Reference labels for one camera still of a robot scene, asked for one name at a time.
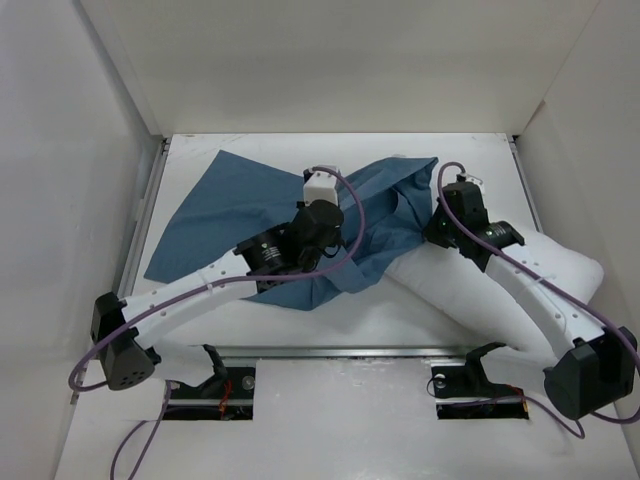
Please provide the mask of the blue pillowcase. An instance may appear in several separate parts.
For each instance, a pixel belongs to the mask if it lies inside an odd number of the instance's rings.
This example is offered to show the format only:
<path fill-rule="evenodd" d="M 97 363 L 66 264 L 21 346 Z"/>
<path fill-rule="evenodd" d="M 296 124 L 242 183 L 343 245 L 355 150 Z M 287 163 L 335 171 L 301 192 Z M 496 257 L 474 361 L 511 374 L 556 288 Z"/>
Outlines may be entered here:
<path fill-rule="evenodd" d="M 338 189 L 341 229 L 351 260 L 322 277 L 287 282 L 254 301 L 311 311 L 342 293 L 380 281 L 397 257 L 419 247 L 433 207 L 437 158 L 389 157 L 348 175 Z M 302 196 L 300 176 L 221 151 L 170 219 L 144 276 L 171 283 L 221 257 L 238 243 L 290 221 Z"/>

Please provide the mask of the white pillow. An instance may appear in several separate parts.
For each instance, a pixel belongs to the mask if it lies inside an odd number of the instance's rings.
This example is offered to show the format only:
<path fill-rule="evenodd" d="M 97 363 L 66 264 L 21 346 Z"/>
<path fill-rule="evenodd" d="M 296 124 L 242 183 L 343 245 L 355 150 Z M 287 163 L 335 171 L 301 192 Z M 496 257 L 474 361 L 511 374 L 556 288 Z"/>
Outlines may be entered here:
<path fill-rule="evenodd" d="M 535 230 L 515 228 L 534 260 L 554 276 L 554 284 L 584 303 L 591 301 L 604 278 L 597 261 Z M 386 274 L 490 341 L 520 351 L 552 353 L 543 334 L 508 292 L 454 249 L 425 243 L 396 258 Z"/>

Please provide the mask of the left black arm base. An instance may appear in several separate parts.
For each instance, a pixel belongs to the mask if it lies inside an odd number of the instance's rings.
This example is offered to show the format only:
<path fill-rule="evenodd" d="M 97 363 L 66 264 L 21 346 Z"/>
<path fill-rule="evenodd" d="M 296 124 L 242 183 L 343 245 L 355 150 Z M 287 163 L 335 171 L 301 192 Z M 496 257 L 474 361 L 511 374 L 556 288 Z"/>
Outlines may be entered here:
<path fill-rule="evenodd" d="M 167 421 L 250 421 L 254 414 L 256 364 L 232 361 L 226 364 L 218 351 L 204 347 L 211 374 L 191 386 L 175 382 L 169 405 L 163 415 Z"/>

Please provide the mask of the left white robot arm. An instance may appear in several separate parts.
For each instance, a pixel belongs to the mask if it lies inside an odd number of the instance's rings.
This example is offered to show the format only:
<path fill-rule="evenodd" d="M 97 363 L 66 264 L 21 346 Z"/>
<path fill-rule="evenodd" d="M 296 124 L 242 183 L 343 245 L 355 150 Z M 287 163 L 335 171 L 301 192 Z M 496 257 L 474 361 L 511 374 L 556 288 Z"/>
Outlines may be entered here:
<path fill-rule="evenodd" d="M 150 378 L 167 354 L 158 343 L 187 322 L 227 303 L 285 283 L 311 279 L 330 248 L 343 246 L 337 201 L 302 202 L 292 221 L 240 242 L 205 267 L 153 291 L 95 300 L 91 339 L 107 387 L 129 389 Z"/>

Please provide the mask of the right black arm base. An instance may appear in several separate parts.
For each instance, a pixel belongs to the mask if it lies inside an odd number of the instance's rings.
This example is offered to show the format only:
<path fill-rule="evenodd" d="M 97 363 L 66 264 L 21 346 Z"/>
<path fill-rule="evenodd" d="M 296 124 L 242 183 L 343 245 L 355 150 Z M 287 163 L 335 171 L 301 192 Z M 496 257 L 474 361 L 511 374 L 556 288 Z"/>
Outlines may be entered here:
<path fill-rule="evenodd" d="M 439 420 L 528 420 L 523 391 L 507 384 L 492 383 L 481 360 L 489 352 L 504 347 L 492 342 L 469 351 L 463 364 L 431 367 L 428 386 L 437 400 Z"/>

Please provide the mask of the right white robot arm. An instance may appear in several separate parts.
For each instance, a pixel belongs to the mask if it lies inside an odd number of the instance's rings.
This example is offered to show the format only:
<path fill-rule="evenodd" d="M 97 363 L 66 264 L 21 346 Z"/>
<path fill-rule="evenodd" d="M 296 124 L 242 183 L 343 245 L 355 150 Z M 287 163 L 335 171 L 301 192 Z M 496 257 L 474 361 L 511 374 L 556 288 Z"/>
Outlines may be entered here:
<path fill-rule="evenodd" d="M 438 205 L 423 236 L 473 262 L 541 331 L 553 356 L 535 366 L 534 386 L 571 420 L 630 395 L 639 371 L 634 335 L 555 286 L 524 237 L 506 221 L 489 220 L 477 184 L 458 175 L 437 190 Z"/>

